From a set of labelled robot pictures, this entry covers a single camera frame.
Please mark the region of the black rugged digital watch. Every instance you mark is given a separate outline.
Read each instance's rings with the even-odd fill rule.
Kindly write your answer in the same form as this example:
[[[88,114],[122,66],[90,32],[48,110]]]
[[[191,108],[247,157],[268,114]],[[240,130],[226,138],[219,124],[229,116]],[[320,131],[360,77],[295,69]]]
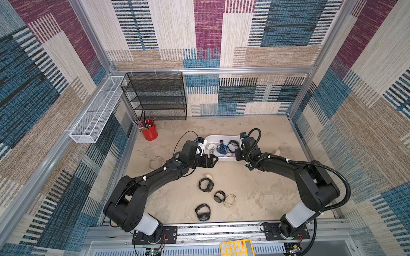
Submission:
[[[227,144],[228,151],[231,153],[235,153],[236,150],[239,148],[239,143],[235,140],[230,140]]]

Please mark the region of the beige strap steel watch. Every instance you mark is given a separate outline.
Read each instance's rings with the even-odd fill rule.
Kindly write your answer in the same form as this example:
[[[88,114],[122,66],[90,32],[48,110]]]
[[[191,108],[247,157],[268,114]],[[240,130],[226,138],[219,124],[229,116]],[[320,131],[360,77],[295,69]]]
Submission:
[[[208,173],[205,175],[205,177],[208,178],[208,179],[210,179],[211,181],[214,181],[213,177],[212,177],[210,174],[208,174]]]

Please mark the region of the translucent blue watch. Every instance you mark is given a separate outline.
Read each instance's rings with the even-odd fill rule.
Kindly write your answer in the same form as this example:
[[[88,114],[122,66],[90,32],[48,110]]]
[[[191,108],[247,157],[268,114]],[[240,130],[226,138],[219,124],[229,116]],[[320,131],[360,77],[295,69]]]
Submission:
[[[217,152],[218,152],[219,154],[226,155],[227,152],[228,152],[228,147],[227,147],[227,145],[225,145],[225,144],[223,144],[223,143],[219,144],[219,145],[217,146]]]

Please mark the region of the large black sport watch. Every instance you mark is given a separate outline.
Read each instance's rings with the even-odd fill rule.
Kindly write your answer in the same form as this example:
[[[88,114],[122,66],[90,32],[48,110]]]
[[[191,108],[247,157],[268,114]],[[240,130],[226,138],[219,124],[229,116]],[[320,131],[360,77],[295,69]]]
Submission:
[[[210,193],[214,188],[214,182],[210,178],[202,178],[198,183],[198,188],[205,193]]]

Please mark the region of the black slim band watch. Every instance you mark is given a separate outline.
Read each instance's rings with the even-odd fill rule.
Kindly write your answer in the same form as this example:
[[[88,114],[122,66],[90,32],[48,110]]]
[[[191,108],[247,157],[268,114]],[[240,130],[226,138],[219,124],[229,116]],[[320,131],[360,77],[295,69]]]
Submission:
[[[217,203],[224,203],[224,202],[225,202],[225,199],[226,199],[226,194],[225,194],[223,191],[217,191],[217,192],[214,194],[214,200],[215,200]]]

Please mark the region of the black chunky watch front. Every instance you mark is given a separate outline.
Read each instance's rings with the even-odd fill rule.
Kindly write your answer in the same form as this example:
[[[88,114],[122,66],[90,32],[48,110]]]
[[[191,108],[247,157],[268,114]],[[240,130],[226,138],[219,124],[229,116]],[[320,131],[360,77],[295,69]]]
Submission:
[[[208,211],[207,211],[207,212],[199,213],[199,211],[200,211],[202,208],[206,208],[206,209],[208,209]],[[210,219],[210,216],[211,216],[211,208],[210,208],[210,206],[209,206],[208,204],[204,203],[204,204],[201,204],[201,205],[199,205],[199,206],[197,206],[197,207],[195,208],[195,213],[196,213],[196,216],[197,216],[197,218],[198,218],[199,221],[205,222],[205,221],[208,221],[208,220]]]

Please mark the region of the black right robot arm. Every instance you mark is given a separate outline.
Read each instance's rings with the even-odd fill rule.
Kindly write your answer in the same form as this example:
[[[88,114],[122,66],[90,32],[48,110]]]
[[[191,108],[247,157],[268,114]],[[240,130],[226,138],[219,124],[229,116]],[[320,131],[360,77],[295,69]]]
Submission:
[[[244,160],[250,170],[275,173],[296,183],[300,201],[280,221],[281,235],[285,238],[297,235],[307,221],[317,217],[340,196],[336,183],[319,162],[291,161],[262,153],[253,137],[241,139],[241,146],[236,150],[236,160]]]

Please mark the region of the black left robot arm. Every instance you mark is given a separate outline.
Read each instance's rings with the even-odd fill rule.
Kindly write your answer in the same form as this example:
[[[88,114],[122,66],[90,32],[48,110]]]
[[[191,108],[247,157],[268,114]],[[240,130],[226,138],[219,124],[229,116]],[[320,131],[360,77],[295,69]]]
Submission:
[[[202,152],[199,143],[186,141],[182,151],[160,168],[143,176],[122,177],[107,200],[103,213],[122,230],[129,232],[149,219],[144,213],[148,196],[162,186],[186,177],[190,169],[213,168],[218,157]]]

